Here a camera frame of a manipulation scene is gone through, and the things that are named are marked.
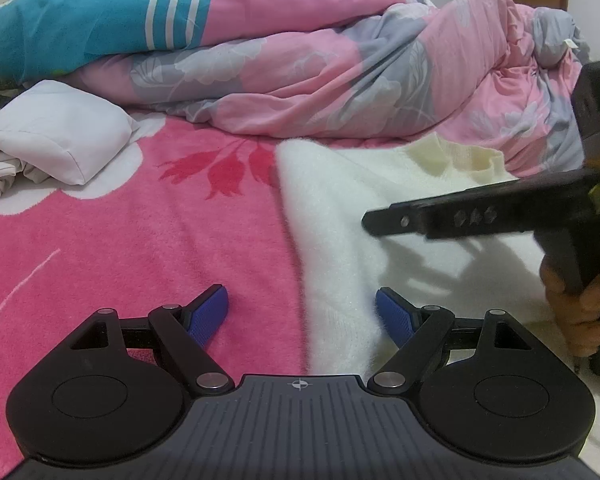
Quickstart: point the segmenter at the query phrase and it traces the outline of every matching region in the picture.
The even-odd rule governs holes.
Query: black handheld device
[[[214,285],[144,318],[95,312],[11,392],[25,459],[6,478],[600,480],[577,458],[590,391],[503,310],[456,319],[384,288],[376,310],[399,350],[367,384],[246,375],[236,386],[203,350],[227,309]],[[158,365],[127,348],[152,349]]]
[[[572,95],[587,159],[600,159],[600,62],[582,69]],[[533,231],[550,264],[577,295],[600,273],[600,170],[540,174],[369,211],[371,235],[430,239]],[[589,360],[600,376],[600,349]]]

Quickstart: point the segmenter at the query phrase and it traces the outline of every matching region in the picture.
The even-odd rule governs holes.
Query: silver screw
[[[200,375],[196,382],[200,388],[205,390],[219,390],[229,383],[229,377],[218,372],[208,372]]]
[[[406,379],[398,372],[380,372],[374,376],[374,382],[383,388],[398,388],[406,382]]]

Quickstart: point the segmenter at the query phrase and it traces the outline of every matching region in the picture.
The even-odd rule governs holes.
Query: bed
[[[377,148],[435,130],[500,150],[515,176],[574,169],[586,59],[568,14],[512,0],[1,6],[1,84],[55,79],[138,129],[83,186],[21,178],[0,196],[0,478],[21,458],[10,389],[98,308],[144,316],[222,283],[230,314],[208,351],[236,381],[312,372],[281,140]]]

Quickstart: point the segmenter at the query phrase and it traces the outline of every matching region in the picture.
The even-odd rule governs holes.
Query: gray base plate
[[[9,480],[600,480],[576,458],[512,468],[448,450],[401,399],[353,376],[246,376],[193,403],[182,424],[141,456],[94,469],[25,460]]]

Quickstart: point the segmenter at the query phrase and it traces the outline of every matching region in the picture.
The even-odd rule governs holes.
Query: white pillow
[[[58,81],[41,81],[0,110],[0,151],[61,182],[83,185],[137,127],[119,106]]]

